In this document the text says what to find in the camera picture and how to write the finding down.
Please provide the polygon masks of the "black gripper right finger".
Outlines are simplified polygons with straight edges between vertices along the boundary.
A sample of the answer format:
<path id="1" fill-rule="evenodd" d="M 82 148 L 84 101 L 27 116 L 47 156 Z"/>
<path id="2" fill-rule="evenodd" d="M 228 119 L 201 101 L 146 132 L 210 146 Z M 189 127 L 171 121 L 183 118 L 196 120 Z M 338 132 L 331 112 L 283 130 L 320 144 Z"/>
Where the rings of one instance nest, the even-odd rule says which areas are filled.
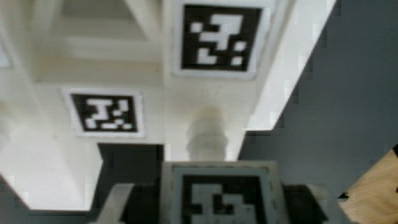
<path id="1" fill-rule="evenodd" d="M 283 186 L 283 191 L 290 224 L 338 224 L 333 223 L 333 217 L 322 206 L 329 198 L 325 188 L 311 184 L 290 184 Z M 341 224 L 356 224 L 347 214 L 343 218 Z"/>

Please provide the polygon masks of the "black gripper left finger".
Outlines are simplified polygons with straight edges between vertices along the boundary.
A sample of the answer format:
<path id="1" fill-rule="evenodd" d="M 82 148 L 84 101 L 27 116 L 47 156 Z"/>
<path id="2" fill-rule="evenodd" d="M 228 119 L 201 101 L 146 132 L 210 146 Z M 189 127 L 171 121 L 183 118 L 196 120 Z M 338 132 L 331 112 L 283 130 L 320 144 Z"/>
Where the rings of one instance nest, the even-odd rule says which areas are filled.
<path id="1" fill-rule="evenodd" d="M 158 188 L 153 184 L 116 184 L 96 220 L 87 224 L 158 224 Z"/>

